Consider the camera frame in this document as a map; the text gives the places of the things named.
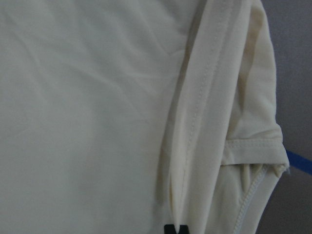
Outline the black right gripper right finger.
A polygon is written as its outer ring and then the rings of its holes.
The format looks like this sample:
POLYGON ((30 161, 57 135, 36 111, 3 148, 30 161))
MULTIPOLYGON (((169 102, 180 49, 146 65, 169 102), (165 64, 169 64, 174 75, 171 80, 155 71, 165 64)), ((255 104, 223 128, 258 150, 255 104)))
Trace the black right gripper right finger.
POLYGON ((180 225, 178 234, 189 234, 189 227, 188 227, 188 225, 180 225))

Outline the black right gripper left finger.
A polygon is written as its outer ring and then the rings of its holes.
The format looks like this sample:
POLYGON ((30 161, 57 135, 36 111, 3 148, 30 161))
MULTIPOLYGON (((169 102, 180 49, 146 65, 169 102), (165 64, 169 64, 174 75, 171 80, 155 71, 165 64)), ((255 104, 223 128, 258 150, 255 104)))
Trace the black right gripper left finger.
POLYGON ((173 224, 164 225, 164 234, 175 234, 175 227, 173 224))

